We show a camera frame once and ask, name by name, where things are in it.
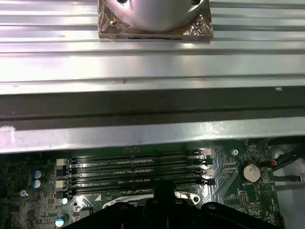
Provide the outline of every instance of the screw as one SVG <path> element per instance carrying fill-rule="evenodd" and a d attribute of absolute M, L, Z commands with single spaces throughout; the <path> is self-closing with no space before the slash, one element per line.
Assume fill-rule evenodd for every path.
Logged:
<path fill-rule="evenodd" d="M 110 25 L 111 26 L 114 26 L 116 24 L 116 19 L 115 18 L 112 18 L 111 21 L 110 21 Z"/>
<path fill-rule="evenodd" d="M 213 205 L 213 204 L 209 204 L 209 205 L 208 205 L 208 208 L 214 210 L 214 209 L 216 209 L 216 206 Z"/>
<path fill-rule="evenodd" d="M 199 198 L 198 197 L 194 197 L 193 201 L 197 203 L 199 201 Z"/>
<path fill-rule="evenodd" d="M 182 201 L 182 200 L 180 200 L 180 199 L 177 199 L 177 200 L 175 200 L 175 203 L 176 203 L 176 204 L 182 204 L 182 203 L 183 203 L 183 201 Z"/>
<path fill-rule="evenodd" d="M 237 150 L 237 149 L 232 150 L 232 155 L 233 155 L 233 156 L 237 156 L 237 155 L 238 155 L 238 153 L 239 153 L 239 152 L 238 152 L 238 150 Z"/>
<path fill-rule="evenodd" d="M 20 196 L 21 197 L 26 197 L 28 195 L 27 191 L 26 190 L 21 190 L 20 191 Z"/>

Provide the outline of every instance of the black memory slot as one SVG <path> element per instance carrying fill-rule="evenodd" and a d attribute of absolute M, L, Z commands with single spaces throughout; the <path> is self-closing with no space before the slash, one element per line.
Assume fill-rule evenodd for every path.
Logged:
<path fill-rule="evenodd" d="M 118 165 L 118 166 L 99 166 L 99 167 L 83 167 L 71 169 L 71 174 L 78 173 L 93 173 L 105 170 L 129 170 L 129 169 L 148 169 L 148 168 L 161 168 L 161 167 L 183 167 L 196 165 L 197 161 L 194 160 L 179 160 L 179 161 L 166 161 L 159 163 L 147 163 L 147 164 L 133 164 L 133 165 Z"/>
<path fill-rule="evenodd" d="M 78 174 L 79 176 L 75 176 L 72 179 L 69 179 L 71 181 L 79 180 L 79 181 L 95 181 L 95 180 L 107 180 L 107 179 L 124 179 L 124 178 L 144 178 L 149 176 L 166 176 L 166 175 L 175 175 L 179 173 L 194 173 L 194 167 L 188 168 L 185 167 L 179 167 L 179 168 L 145 168 L 145 169 L 135 169 L 135 170 L 121 170 L 121 171 L 102 171 L 102 172 L 96 172 L 96 173 L 89 173 L 89 174 Z"/>
<path fill-rule="evenodd" d="M 122 189 L 122 190 L 97 190 L 97 191 L 79 191 L 76 190 L 73 194 L 74 195 L 87 195 L 87 194 L 96 194 L 96 193 L 109 193 L 115 194 L 115 195 L 124 195 L 124 196 L 133 196 L 133 195 L 138 195 L 138 194 L 151 194 L 153 193 L 152 188 L 143 188 L 143 189 L 133 189 L 133 190 L 128 190 L 128 189 Z"/>
<path fill-rule="evenodd" d="M 149 166 L 153 165 L 162 165 L 166 163 L 172 163 L 173 161 L 198 161 L 194 156 L 167 156 L 167 157 L 157 157 L 157 158 L 133 158 L 128 160 L 108 160 L 108 161 L 96 161 L 96 162 L 86 162 L 69 165 L 68 168 L 90 168 L 90 167 L 129 167 L 129 166 Z"/>
<path fill-rule="evenodd" d="M 192 152 L 167 152 L 162 154 L 133 154 L 133 155 L 126 155 L 126 156 L 117 156 L 117 157 L 96 157 L 96 156 L 90 156 L 90 157 L 80 157 L 80 158 L 73 158 L 71 160 L 71 163 L 77 164 L 77 163 L 89 163 L 94 161 L 107 161 L 107 160 L 128 160 L 131 158 L 161 158 L 161 157 L 167 157 L 167 156 L 192 156 Z"/>
<path fill-rule="evenodd" d="M 179 180 L 175 181 L 177 185 L 196 185 L 200 182 L 199 179 L 186 179 L 186 180 Z M 153 184 L 152 182 L 146 182 L 137 185 L 118 185 L 118 186 L 104 186 L 104 187 L 89 187 L 89 188 L 78 188 L 74 190 L 74 195 L 85 195 L 89 193 L 96 193 L 102 191 L 120 191 L 120 192 L 137 192 L 137 190 L 145 189 L 152 189 Z"/>
<path fill-rule="evenodd" d="M 172 175 L 162 175 L 162 176 L 147 176 L 147 177 L 131 177 L 126 179 L 112 179 L 112 180 L 95 180 L 95 181 L 83 181 L 75 180 L 72 182 L 73 188 L 80 187 L 98 187 L 98 186 L 116 186 L 125 184 L 139 184 L 144 182 L 151 182 L 154 180 L 170 180 L 176 181 L 180 179 L 190 179 L 190 178 L 200 178 L 200 175 L 194 174 L 194 172 L 177 173 Z"/>

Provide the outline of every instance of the small chip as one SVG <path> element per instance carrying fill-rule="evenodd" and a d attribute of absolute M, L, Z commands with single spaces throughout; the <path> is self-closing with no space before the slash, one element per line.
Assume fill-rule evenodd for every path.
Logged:
<path fill-rule="evenodd" d="M 29 210 L 27 211 L 27 218 L 34 218 L 35 217 L 35 211 Z"/>
<path fill-rule="evenodd" d="M 89 215 L 91 215 L 93 213 L 93 208 L 92 207 L 89 207 L 89 208 L 82 208 L 80 210 L 80 218 L 85 218 Z"/>
<path fill-rule="evenodd" d="M 16 167 L 13 167 L 13 166 L 8 167 L 7 173 L 15 173 L 15 172 L 16 172 Z"/>
<path fill-rule="evenodd" d="M 4 220 L 4 227 L 5 229 L 11 229 L 11 217 L 8 217 Z"/>
<path fill-rule="evenodd" d="M 56 192 L 56 198 L 61 200 L 63 198 L 63 192 Z"/>
<path fill-rule="evenodd" d="M 48 199 L 48 204 L 54 204 L 54 199 Z"/>
<path fill-rule="evenodd" d="M 72 215 L 73 215 L 73 217 L 79 217 L 80 213 L 75 211 L 75 212 L 72 213 Z"/>
<path fill-rule="evenodd" d="M 57 217 L 57 213 L 49 213 L 49 217 Z"/>
<path fill-rule="evenodd" d="M 57 169 L 56 170 L 56 176 L 57 177 L 62 177 L 64 175 L 66 175 L 66 174 L 65 174 L 65 171 L 63 169 Z"/>
<path fill-rule="evenodd" d="M 202 151 L 204 156 L 211 156 L 212 155 L 212 150 L 211 149 L 204 149 Z"/>
<path fill-rule="evenodd" d="M 57 166 L 65 166 L 65 165 L 67 165 L 67 161 L 66 161 L 66 159 L 64 159 L 64 158 L 62 158 L 62 159 L 57 159 L 57 160 L 56 160 L 56 165 L 57 165 Z"/>
<path fill-rule="evenodd" d="M 18 206 L 18 205 L 10 206 L 10 212 L 11 212 L 11 213 L 17 213 L 17 212 L 19 212 L 19 206 Z"/>
<path fill-rule="evenodd" d="M 6 186 L 0 187 L 0 198 L 5 199 L 8 196 L 8 189 Z"/>
<path fill-rule="evenodd" d="M 46 192 L 54 192 L 54 185 L 47 185 Z"/>
<path fill-rule="evenodd" d="M 212 158 L 205 159 L 205 165 L 206 166 L 211 166 L 212 164 L 213 164 L 213 159 Z"/>
<path fill-rule="evenodd" d="M 54 166 L 49 166 L 49 167 L 46 169 L 46 171 L 47 171 L 48 173 L 53 173 L 53 172 L 54 172 Z"/>
<path fill-rule="evenodd" d="M 207 185 L 216 185 L 215 179 L 211 178 L 211 179 L 206 179 L 205 180 L 205 184 Z"/>
<path fill-rule="evenodd" d="M 205 173 L 205 175 L 207 175 L 207 176 L 213 176 L 213 175 L 214 175 L 214 169 L 212 169 L 212 168 L 206 169 L 206 170 L 204 171 L 204 173 Z"/>
<path fill-rule="evenodd" d="M 64 187 L 66 187 L 66 181 L 65 180 L 57 180 L 55 182 L 55 187 L 56 188 L 64 188 Z"/>
<path fill-rule="evenodd" d="M 55 206 L 56 206 L 56 208 L 59 205 L 61 205 L 61 199 L 55 199 Z"/>

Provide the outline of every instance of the silver metal surface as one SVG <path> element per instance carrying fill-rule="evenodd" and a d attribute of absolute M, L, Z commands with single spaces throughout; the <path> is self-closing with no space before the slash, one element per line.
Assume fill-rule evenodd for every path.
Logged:
<path fill-rule="evenodd" d="M 194 204 L 198 204 L 201 200 L 199 195 L 189 193 L 189 192 L 183 192 L 183 191 L 176 191 L 175 196 L 176 196 L 176 198 L 188 199 L 188 200 L 192 201 Z M 104 204 L 103 208 L 109 207 L 117 202 L 129 202 L 129 203 L 135 204 L 135 205 L 145 205 L 146 201 L 151 198 L 153 198 L 153 194 L 144 194 L 144 195 L 136 195 L 136 196 L 122 196 L 122 197 L 116 198 L 116 199 Z M 180 199 L 177 199 L 176 201 L 178 201 L 179 204 L 183 203 Z M 152 203 L 158 204 L 158 201 L 153 200 Z"/>
<path fill-rule="evenodd" d="M 105 0 L 107 6 L 129 25 L 145 31 L 170 31 L 193 20 L 200 12 L 203 0 L 128 0 L 119 3 Z"/>
<path fill-rule="evenodd" d="M 0 94 L 305 85 L 304 9 L 211 0 L 210 44 L 113 42 L 96 0 L 0 0 Z"/>
<path fill-rule="evenodd" d="M 0 129 L 0 153 L 305 135 L 305 117 L 18 131 Z"/>
<path fill-rule="evenodd" d="M 274 172 L 275 176 L 303 176 L 304 159 L 298 159 L 290 165 Z M 277 197 L 281 215 L 287 229 L 303 228 L 305 224 L 304 204 L 305 185 L 303 182 L 276 182 Z"/>

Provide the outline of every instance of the metal rail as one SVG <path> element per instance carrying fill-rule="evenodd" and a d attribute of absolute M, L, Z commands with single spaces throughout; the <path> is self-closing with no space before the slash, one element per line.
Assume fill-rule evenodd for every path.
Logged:
<path fill-rule="evenodd" d="M 305 85 L 304 9 L 302 0 L 211 0 L 210 44 L 112 42 L 98 39 L 96 0 L 0 0 L 0 94 L 228 87 L 281 93 Z M 1 121 L 0 153 L 304 135 L 304 125 L 305 118 L 289 117 L 19 130 Z"/>
<path fill-rule="evenodd" d="M 211 0 L 210 44 L 112 42 L 96 0 L 0 0 L 0 94 L 305 85 L 304 9 Z"/>

